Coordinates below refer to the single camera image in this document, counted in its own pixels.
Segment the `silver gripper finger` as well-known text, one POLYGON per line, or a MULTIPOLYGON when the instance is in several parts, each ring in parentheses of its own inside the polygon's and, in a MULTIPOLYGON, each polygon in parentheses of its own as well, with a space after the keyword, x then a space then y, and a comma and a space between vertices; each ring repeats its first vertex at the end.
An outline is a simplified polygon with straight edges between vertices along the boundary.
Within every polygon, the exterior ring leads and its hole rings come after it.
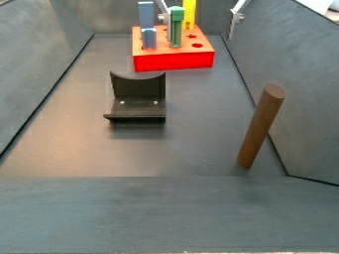
POLYGON ((231 9, 232 19, 227 36, 228 41, 232 39, 236 23, 244 18, 243 11, 246 10, 250 3, 251 0, 239 0, 235 7, 231 9))
POLYGON ((170 11, 170 8, 167 7, 164 0, 155 0, 155 1, 160 9, 160 14, 158 15, 158 18, 167 25, 167 40, 171 40, 171 11, 170 11))

